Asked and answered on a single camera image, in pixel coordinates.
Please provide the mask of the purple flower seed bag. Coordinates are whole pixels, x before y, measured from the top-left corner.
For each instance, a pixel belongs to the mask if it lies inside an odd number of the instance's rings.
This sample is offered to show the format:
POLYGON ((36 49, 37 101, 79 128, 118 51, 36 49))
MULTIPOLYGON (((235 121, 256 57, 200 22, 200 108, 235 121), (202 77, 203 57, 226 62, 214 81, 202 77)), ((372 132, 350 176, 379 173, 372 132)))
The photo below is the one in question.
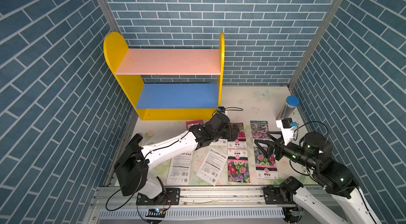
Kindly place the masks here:
POLYGON ((269 125, 267 121, 257 121, 252 120, 250 121, 252 138, 254 140, 268 140, 270 139, 267 132, 269 131, 269 125))

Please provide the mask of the floral table mat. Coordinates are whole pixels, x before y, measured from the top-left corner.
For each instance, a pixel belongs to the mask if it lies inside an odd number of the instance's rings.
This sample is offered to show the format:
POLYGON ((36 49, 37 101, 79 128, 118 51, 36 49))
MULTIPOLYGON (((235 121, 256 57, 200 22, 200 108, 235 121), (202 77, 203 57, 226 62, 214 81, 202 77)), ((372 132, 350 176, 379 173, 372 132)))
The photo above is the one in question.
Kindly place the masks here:
MULTIPOLYGON (((227 163, 224 165, 221 175, 217 181, 216 187, 219 186, 259 186, 266 184, 280 184, 289 176, 294 176, 304 185, 317 185, 308 176, 301 175, 295 172, 289 162, 289 159, 283 157, 280 161, 276 161, 278 180, 257 179, 255 162, 254 162, 254 140, 251 132, 251 121, 267 121, 269 131, 280 131, 276 125, 276 116, 285 103, 285 100, 291 93, 287 87, 247 87, 247 86, 225 86, 222 87, 221 106, 242 108, 243 111, 227 111, 227 116, 231 122, 242 122, 247 141, 248 164, 250 172, 250 182, 229 182, 227 163)), ((132 136, 140 134, 143 137, 140 145, 149 145, 159 143, 169 138, 175 137, 186 131, 187 121, 208 119, 200 118, 196 115, 187 118, 186 120, 141 120, 137 119, 133 128, 132 136)), ((199 149, 193 153, 191 161, 191 174, 189 186, 209 186, 213 187, 208 182, 197 176, 198 168, 200 168, 207 152, 210 148, 216 149, 223 153, 227 153, 227 146, 209 146, 199 149)), ((158 176, 166 183, 168 172, 170 169, 171 159, 156 166, 150 170, 152 176, 158 176)))

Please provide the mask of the pink-bordered seed bag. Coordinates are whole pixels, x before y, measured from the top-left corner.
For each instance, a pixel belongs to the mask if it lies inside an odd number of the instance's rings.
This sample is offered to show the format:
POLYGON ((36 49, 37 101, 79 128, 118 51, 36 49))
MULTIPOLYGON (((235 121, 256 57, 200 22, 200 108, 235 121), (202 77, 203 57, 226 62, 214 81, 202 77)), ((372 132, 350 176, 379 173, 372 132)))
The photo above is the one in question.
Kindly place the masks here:
POLYGON ((202 125, 203 123, 204 123, 203 120, 187 121, 186 122, 186 127, 187 127, 187 130, 189 130, 192 126, 202 125))

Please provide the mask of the white text gourd seed bag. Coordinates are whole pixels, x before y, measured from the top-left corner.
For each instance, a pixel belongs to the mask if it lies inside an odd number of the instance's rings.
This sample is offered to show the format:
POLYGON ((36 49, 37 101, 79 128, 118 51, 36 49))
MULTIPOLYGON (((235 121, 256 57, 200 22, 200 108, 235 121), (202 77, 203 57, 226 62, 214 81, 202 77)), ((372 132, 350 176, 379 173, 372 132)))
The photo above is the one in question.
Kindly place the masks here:
POLYGON ((227 146, 227 139, 219 139, 216 142, 211 142, 211 146, 227 146))

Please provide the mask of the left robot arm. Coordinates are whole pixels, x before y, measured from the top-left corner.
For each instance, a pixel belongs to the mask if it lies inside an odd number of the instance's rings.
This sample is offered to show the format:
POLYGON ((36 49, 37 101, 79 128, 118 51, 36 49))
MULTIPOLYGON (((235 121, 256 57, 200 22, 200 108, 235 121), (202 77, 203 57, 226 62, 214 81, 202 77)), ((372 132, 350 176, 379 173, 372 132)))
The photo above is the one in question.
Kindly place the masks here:
POLYGON ((216 113, 205 124, 193 125, 182 134, 160 143, 141 146, 143 137, 136 134, 114 164, 122 195, 139 192, 149 199, 159 197, 166 189, 158 177, 149 176, 149 171, 180 154, 224 139, 229 127, 230 119, 224 113, 216 113))

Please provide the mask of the green gourd seed bag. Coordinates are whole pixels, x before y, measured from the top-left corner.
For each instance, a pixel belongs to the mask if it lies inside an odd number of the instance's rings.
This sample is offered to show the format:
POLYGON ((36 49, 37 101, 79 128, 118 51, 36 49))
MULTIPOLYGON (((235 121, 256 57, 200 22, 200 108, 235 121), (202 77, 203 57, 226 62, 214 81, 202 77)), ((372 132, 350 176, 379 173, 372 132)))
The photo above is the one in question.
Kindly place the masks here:
POLYGON ((227 162, 228 155, 222 151, 210 148, 201 166, 197 170, 197 177, 215 186, 227 162))

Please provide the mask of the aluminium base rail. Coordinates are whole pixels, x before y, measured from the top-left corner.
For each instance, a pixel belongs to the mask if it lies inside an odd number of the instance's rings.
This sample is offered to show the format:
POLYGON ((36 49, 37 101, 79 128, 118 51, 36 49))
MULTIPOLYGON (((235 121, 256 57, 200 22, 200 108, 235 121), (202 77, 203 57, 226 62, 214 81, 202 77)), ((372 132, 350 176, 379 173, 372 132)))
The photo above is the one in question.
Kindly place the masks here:
POLYGON ((335 216, 339 204, 320 186, 297 190, 294 200, 283 201, 279 186, 187 186, 167 188, 167 196, 154 202, 144 195, 124 197, 116 187, 99 187, 84 223, 116 223, 134 220, 144 224, 168 221, 206 221, 224 219, 233 222, 249 219, 294 220, 321 216, 322 223, 346 224, 342 213, 335 216))

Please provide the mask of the steel bottle blue cap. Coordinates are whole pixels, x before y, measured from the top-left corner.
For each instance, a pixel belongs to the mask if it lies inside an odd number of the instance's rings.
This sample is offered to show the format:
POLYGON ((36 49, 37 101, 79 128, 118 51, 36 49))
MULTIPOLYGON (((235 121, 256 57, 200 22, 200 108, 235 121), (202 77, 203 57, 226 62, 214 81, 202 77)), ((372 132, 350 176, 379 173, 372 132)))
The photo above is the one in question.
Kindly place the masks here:
POLYGON ((281 110, 276 116, 276 120, 290 118, 292 112, 299 106, 299 99, 295 96, 288 96, 283 104, 281 110))

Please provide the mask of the yellow wooden shelf unit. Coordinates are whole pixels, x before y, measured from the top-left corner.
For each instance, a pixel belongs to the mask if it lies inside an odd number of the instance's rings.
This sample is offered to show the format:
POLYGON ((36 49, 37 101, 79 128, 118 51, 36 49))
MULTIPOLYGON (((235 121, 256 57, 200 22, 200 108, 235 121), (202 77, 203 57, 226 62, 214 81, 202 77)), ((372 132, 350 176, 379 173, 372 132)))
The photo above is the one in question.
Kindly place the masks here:
POLYGON ((218 49, 129 48, 117 32, 104 39, 113 76, 141 120, 208 120, 221 106, 224 34, 218 49), (145 84, 142 76, 216 76, 215 83, 145 84))

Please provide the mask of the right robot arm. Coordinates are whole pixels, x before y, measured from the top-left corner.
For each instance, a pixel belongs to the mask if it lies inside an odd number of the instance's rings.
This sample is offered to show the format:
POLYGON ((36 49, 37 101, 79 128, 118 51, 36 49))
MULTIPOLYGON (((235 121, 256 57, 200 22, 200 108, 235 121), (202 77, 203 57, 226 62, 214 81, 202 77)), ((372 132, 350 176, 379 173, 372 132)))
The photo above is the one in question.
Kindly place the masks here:
POLYGON ((330 154, 322 153, 327 139, 320 133, 306 133, 302 145, 285 143, 276 132, 268 132, 269 140, 256 139, 255 145, 265 157, 283 157, 305 167, 316 181, 341 206, 346 218, 340 217, 325 206, 295 177, 286 178, 277 188, 263 189, 266 204, 295 204, 304 208, 322 224, 379 224, 380 220, 367 202, 358 181, 349 168, 335 161, 330 154))

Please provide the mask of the red peony seed bag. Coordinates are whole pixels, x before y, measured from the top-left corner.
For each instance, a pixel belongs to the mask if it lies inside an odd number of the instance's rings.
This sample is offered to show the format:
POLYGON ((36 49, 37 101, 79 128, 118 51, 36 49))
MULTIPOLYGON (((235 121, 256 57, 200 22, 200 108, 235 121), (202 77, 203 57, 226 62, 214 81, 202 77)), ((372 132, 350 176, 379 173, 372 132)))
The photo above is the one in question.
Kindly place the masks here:
POLYGON ((226 134, 226 139, 228 148, 247 148, 247 141, 243 123, 230 123, 226 134))

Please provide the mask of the white back-side seed bag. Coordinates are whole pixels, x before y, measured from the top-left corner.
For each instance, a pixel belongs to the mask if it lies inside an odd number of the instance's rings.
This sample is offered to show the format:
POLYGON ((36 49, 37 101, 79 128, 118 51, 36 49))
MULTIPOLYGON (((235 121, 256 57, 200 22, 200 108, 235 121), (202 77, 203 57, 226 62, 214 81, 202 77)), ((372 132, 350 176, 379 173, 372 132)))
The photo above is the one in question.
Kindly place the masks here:
POLYGON ((166 185, 188 186, 191 173, 193 153, 183 153, 171 160, 166 185))

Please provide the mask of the candy chrysanthemum seed bag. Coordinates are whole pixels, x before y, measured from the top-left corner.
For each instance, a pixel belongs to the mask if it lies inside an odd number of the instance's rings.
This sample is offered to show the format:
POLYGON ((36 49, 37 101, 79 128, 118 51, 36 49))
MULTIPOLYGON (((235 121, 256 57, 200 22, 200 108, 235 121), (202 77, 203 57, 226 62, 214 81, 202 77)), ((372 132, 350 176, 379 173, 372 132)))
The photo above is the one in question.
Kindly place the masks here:
POLYGON ((267 158, 258 147, 254 147, 256 177, 258 179, 278 180, 279 174, 274 155, 267 158))

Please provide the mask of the colourful flower seed bag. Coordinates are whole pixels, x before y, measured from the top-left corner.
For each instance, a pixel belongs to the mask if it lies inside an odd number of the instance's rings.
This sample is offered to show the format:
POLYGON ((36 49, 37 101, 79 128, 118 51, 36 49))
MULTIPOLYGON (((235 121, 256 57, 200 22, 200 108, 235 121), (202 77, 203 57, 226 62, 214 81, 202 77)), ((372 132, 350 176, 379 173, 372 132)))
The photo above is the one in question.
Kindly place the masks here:
POLYGON ((228 182, 250 183, 248 153, 245 149, 228 149, 228 182))

